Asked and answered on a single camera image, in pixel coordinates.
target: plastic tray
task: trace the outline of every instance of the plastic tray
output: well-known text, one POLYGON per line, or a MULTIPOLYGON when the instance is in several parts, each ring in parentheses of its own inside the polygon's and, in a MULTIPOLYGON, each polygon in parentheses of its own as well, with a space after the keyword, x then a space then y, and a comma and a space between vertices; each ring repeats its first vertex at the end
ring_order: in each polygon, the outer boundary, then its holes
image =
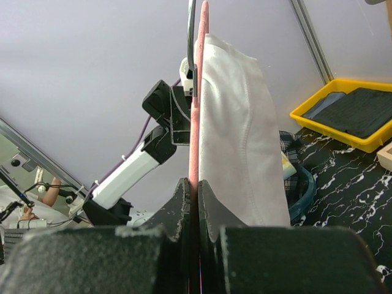
POLYGON ((307 186, 307 189, 303 196, 288 209, 292 224, 298 221, 301 216, 306 215, 309 212, 313 205, 314 195, 316 194, 316 181, 312 174, 302 166, 298 167, 297 172, 300 176, 300 181, 304 181, 304 185, 307 186))
POLYGON ((290 116, 297 121, 301 127, 307 127, 318 133, 336 139, 350 145, 353 148, 360 149, 367 153, 375 151, 378 147, 392 137, 392 120, 387 122, 384 126, 379 128, 375 133, 366 139, 358 138, 356 136, 341 132, 340 130, 333 129, 319 122, 303 118, 309 109, 311 109, 319 100, 325 98, 331 92, 345 92, 348 94, 358 88, 367 88, 381 91, 392 92, 392 84, 374 83, 371 81, 355 81, 345 80, 341 78, 334 79, 321 88, 317 93, 310 97, 307 101, 302 103, 299 107, 294 109, 290 116))

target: white cloth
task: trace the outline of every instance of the white cloth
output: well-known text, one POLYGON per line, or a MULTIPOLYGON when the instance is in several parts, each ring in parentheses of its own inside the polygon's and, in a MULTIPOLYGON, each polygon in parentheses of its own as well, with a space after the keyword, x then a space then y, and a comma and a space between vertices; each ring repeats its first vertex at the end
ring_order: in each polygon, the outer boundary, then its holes
POLYGON ((247 225, 289 226, 276 112, 257 60, 207 34, 199 178, 247 225))
MULTIPOLYGON (((38 199, 38 196, 34 195, 33 193, 26 194, 28 198, 34 201, 38 199)), ((19 201, 20 198, 10 189, 8 186, 1 186, 0 187, 0 208, 4 209, 14 201, 19 201)), ((46 219, 48 224, 57 224, 59 222, 63 222, 68 220, 68 217, 64 214, 60 213, 57 210, 54 210, 52 207, 40 202, 34 201, 36 204, 32 211, 33 213, 39 217, 40 219, 46 219)), ((11 222, 18 222, 19 218, 21 217, 21 213, 19 209, 14 210, 6 219, 5 221, 0 224, 0 232, 1 238, 3 239, 4 236, 4 229, 9 228, 11 222)))

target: gray wall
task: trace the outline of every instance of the gray wall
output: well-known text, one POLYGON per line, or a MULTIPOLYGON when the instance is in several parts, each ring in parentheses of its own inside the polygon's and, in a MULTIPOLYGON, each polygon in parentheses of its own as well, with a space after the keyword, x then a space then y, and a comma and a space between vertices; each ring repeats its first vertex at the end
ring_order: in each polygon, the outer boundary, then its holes
POLYGON ((304 1, 335 77, 392 82, 392 38, 385 2, 304 1))
MULTIPOLYGON (((152 85, 178 78, 187 2, 3 3, 0 117, 90 186, 134 144, 152 85)), ((281 129, 298 130, 288 114, 322 81, 289 0, 209 3, 211 33, 258 58, 281 129)), ((187 169, 188 150, 180 148, 126 198, 158 209, 187 169)))

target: pink tool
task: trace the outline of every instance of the pink tool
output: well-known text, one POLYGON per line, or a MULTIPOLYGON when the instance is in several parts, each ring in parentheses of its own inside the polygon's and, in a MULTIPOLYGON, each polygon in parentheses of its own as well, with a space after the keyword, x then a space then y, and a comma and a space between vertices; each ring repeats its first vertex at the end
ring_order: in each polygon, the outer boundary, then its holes
POLYGON ((197 199, 198 186, 198 138, 200 128, 200 93, 202 88, 203 52, 205 35, 209 32, 209 5, 203 1, 197 37, 197 95, 193 97, 190 108, 190 141, 189 141, 189 185, 191 202, 197 199))

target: table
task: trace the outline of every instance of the table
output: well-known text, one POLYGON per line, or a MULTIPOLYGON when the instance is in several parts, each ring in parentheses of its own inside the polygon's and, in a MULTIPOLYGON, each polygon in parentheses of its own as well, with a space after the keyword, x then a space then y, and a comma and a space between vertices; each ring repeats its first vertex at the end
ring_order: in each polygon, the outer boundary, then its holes
POLYGON ((301 163, 316 179, 317 195, 309 214, 296 224, 348 227, 374 254, 382 281, 392 289, 392 173, 364 153, 308 129, 301 163))

